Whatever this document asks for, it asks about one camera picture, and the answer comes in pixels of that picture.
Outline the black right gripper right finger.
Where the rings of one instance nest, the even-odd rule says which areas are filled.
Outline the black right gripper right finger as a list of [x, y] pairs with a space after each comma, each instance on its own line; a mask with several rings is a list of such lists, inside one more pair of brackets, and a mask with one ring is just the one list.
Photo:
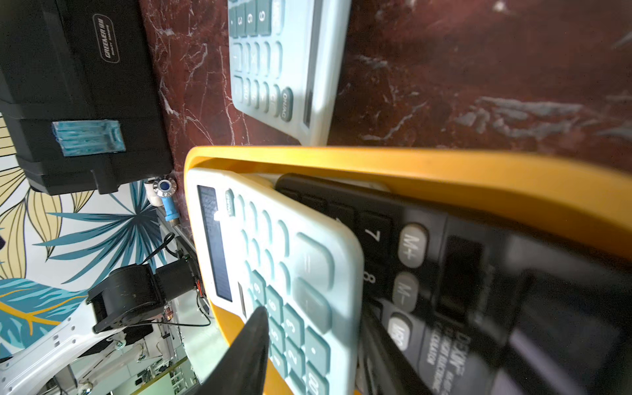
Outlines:
[[364, 394], [432, 393], [367, 306], [360, 316], [360, 371]]

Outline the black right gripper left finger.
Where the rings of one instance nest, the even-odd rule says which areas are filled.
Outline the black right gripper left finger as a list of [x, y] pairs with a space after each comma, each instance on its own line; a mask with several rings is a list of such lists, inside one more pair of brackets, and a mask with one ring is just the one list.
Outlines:
[[263, 394], [270, 346], [268, 314], [253, 311], [226, 354], [197, 394]]

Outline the black keyed calculator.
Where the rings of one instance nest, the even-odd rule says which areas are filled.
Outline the black keyed calculator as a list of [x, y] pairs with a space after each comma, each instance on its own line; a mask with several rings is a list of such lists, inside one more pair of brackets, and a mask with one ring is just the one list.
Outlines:
[[276, 189], [353, 231], [365, 300], [432, 393], [630, 393], [630, 262], [420, 196]]

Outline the large teal calculator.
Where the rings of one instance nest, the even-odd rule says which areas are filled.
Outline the large teal calculator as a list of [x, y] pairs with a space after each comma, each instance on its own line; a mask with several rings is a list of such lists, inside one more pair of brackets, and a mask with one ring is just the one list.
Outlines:
[[185, 190], [213, 305], [267, 311], [278, 374], [296, 394], [356, 386], [364, 255], [352, 231], [259, 176], [194, 168]]

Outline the yellow plastic tray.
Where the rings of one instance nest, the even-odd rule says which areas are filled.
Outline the yellow plastic tray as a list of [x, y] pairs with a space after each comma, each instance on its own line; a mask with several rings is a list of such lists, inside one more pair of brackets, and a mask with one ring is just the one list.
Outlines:
[[[526, 154], [398, 148], [201, 146], [194, 168], [269, 180], [302, 174], [484, 212], [631, 264], [631, 177], [575, 161]], [[246, 320], [212, 304], [231, 346]], [[353, 393], [363, 393], [358, 362]], [[268, 356], [263, 394], [293, 393]]]

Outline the white pipe elbow fitting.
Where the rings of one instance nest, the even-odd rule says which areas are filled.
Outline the white pipe elbow fitting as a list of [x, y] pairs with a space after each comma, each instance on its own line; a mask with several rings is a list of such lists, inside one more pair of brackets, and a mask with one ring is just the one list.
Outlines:
[[146, 190], [146, 199], [153, 207], [163, 207], [164, 203], [162, 202], [161, 197], [158, 196], [153, 186], [154, 182], [152, 180], [145, 180], [143, 182], [143, 186]]

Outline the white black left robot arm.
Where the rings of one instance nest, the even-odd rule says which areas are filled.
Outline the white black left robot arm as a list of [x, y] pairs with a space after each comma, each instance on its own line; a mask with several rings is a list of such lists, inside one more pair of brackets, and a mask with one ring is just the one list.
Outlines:
[[126, 328], [159, 324], [168, 303], [198, 291], [200, 281], [199, 270], [184, 259], [156, 270], [145, 264], [114, 270], [61, 324], [1, 363], [1, 393], [38, 393], [59, 370], [98, 342]]

